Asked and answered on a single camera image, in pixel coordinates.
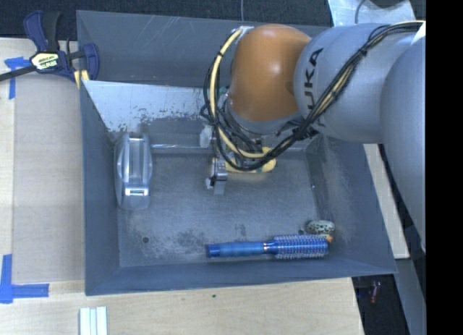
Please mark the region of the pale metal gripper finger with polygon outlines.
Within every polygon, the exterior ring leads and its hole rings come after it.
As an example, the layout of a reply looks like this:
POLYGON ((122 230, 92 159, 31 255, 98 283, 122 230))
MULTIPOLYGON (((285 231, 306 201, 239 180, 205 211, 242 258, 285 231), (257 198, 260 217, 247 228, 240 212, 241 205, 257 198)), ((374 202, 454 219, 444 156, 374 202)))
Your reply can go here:
POLYGON ((211 166, 211 187, 214 195, 223 195, 228 180, 226 162, 222 158, 214 157, 211 166))

